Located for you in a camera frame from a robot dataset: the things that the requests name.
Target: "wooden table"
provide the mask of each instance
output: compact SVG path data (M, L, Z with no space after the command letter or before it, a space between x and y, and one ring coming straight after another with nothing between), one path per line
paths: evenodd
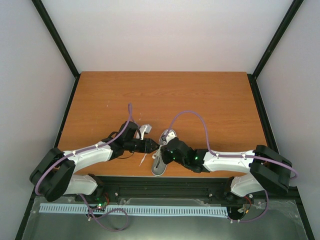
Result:
M133 105L138 124L150 124L148 138L158 141L175 115L199 113L216 151L238 152L266 144L255 101L245 72L82 72L58 147L74 150L93 145L118 131ZM206 148L201 121L190 113L173 125L180 140L192 148ZM78 174L153 176L152 155L139 166L143 153L84 168ZM164 177L230 177L239 172L194 173L172 162Z

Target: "shoe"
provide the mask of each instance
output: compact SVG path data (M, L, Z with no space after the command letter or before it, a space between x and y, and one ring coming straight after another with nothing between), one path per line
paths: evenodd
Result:
M151 167L151 172L153 175L155 175L156 177L162 176L167 168L167 165L164 163L164 161L162 160L161 157L161 146L163 145L167 145L167 142L165 140L163 140L163 137L167 134L168 129L164 130L164 132L161 134L161 137L159 139L159 149L155 152L155 154L152 155L153 160L153 164ZM174 133L175 137L177 136L176 132L174 130L170 130L169 133Z

